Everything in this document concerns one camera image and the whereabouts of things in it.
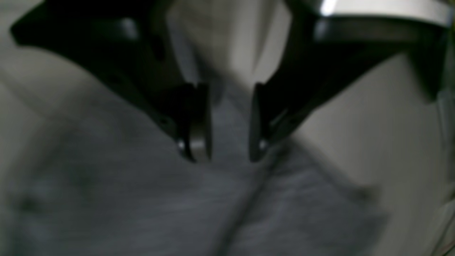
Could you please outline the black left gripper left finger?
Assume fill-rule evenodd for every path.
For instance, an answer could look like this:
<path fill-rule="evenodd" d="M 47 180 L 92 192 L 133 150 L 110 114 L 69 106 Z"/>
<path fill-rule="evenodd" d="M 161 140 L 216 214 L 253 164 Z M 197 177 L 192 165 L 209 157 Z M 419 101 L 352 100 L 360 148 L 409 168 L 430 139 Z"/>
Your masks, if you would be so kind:
<path fill-rule="evenodd" d="M 20 46 L 64 57 L 143 110 L 191 162 L 212 156 L 209 86 L 184 78 L 171 0 L 44 0 L 13 23 Z"/>

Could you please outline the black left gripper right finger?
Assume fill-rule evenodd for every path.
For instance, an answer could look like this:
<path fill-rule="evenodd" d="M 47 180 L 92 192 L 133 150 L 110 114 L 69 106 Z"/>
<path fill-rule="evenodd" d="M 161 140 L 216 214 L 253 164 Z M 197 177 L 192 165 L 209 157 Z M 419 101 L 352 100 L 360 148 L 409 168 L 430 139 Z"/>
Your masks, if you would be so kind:
<path fill-rule="evenodd" d="M 286 0 L 291 25 L 277 70 L 255 85 L 249 159 L 261 161 L 318 107 L 405 53 L 432 100 L 452 32 L 449 0 Z"/>

